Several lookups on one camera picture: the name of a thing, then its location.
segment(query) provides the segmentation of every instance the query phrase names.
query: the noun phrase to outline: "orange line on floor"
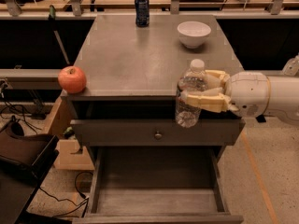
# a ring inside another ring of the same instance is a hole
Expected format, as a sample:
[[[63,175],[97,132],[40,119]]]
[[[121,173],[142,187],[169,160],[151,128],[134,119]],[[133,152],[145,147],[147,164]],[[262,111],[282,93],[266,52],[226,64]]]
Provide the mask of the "orange line on floor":
[[[255,177],[257,179],[257,182],[259,184],[259,187],[260,187],[260,190],[262,192],[262,195],[263,195],[263,200],[265,202],[265,205],[267,207],[267,210],[268,210],[268,213],[272,219],[272,222],[274,224],[278,224],[278,217],[276,215],[276,212],[273,208],[273,205],[271,203],[271,200],[270,200],[270,197],[269,197],[269,194],[267,192],[267,189],[263,183],[263,179],[262,179],[262,176],[261,176],[261,173],[259,171],[259,168],[258,168],[258,165],[256,163],[256,160],[254,159],[254,156],[252,154],[252,151],[251,151],[251,148],[250,148],[250,143],[249,143],[249,140],[246,136],[246,134],[244,133],[244,131],[242,132],[241,134],[241,138],[242,138],[242,141],[244,143],[244,146],[245,146],[245,150],[249,156],[249,161],[250,161],[250,164],[251,164],[251,167],[253,169],[253,172],[255,174]]]

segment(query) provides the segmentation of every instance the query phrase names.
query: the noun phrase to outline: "gray countertop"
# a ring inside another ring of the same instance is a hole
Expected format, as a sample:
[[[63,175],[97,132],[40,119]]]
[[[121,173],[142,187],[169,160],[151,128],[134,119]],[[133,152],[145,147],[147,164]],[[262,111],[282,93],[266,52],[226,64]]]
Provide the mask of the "gray countertop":
[[[212,32],[198,49],[178,40],[177,27],[200,21]],[[212,15],[151,15],[148,27],[137,27],[135,15],[98,15],[75,62],[86,74],[81,94],[62,96],[86,99],[99,96],[173,96],[177,81],[192,59],[206,69],[233,75],[241,63]]]

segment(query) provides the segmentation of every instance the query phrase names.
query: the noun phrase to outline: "cardboard box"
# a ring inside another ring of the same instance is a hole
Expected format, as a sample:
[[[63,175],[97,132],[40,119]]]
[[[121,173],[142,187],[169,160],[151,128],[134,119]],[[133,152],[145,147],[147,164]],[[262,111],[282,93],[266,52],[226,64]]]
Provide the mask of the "cardboard box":
[[[93,162],[86,147],[79,151],[80,146],[76,139],[64,139],[63,134],[66,128],[69,127],[70,120],[71,115],[68,111],[68,106],[59,97],[47,115],[42,131],[42,133],[54,134],[59,138],[56,147],[59,155],[54,163],[54,167],[66,170],[93,170]]]

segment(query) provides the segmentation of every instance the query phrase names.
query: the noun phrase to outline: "drawer knob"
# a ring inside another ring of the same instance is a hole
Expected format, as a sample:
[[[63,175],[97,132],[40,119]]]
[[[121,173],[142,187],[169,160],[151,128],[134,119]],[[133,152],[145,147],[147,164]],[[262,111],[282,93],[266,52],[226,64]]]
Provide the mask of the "drawer knob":
[[[154,137],[156,140],[160,140],[160,139],[162,139],[162,134],[159,131],[157,131],[156,134],[154,135]]]

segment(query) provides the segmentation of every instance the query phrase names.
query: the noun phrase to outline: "open drawer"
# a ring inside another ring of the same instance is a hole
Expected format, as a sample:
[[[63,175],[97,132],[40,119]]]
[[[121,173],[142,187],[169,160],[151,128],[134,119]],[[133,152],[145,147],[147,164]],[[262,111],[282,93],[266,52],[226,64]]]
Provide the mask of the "open drawer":
[[[242,223],[208,147],[99,147],[86,217],[73,223]]]

